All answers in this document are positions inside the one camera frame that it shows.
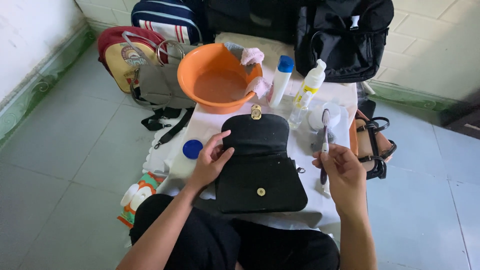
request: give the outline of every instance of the clear spray bottle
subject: clear spray bottle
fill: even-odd
[[[310,103],[310,98],[312,97],[312,93],[310,91],[306,92],[302,99],[299,102],[296,102],[293,105],[292,113],[288,118],[288,124],[291,129],[297,129],[302,120],[305,118],[308,112],[308,104]]]

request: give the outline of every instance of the person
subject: person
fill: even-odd
[[[132,247],[118,270],[322,269],[375,270],[375,248],[367,215],[366,171],[346,147],[330,144],[312,164],[324,168],[341,221],[341,255],[332,238],[315,230],[281,230],[194,208],[207,185],[233,155],[211,137],[200,151],[192,176],[175,197],[155,194],[137,209]]]

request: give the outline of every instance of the red backpack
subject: red backpack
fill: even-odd
[[[98,37],[98,61],[112,75],[120,89],[130,93],[130,82],[134,78],[135,70],[141,64],[147,63],[122,37],[124,32],[128,32],[130,41],[153,62],[158,62],[156,49],[165,39],[152,30],[134,26],[112,27]],[[162,49],[166,51],[166,45],[162,45]],[[168,63],[166,54],[160,53],[160,58],[163,63]]]

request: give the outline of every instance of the gray bag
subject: gray bag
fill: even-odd
[[[125,41],[148,63],[147,65],[140,65],[140,67],[135,71],[134,79],[130,83],[130,92],[133,100],[136,103],[149,108],[170,107],[174,109],[186,109],[195,107],[195,101],[191,100],[183,92],[180,84],[178,83],[178,65],[165,64],[160,59],[161,52],[168,55],[168,53],[164,51],[161,46],[163,44],[170,43],[180,51],[181,57],[179,60],[181,60],[185,56],[182,46],[173,40],[163,41],[156,49],[156,58],[158,63],[153,63],[142,50],[138,49],[130,41],[128,36],[140,37],[149,42],[150,45],[156,45],[153,41],[128,31],[125,31],[122,34],[122,37],[125,39]],[[134,82],[137,79],[140,91],[134,87]]]

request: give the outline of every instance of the blue lid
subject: blue lid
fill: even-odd
[[[196,160],[203,148],[204,145],[199,140],[190,140],[183,145],[183,154],[191,160]]]
[[[293,59],[290,56],[282,55],[276,67],[280,72],[291,73],[293,71]]]

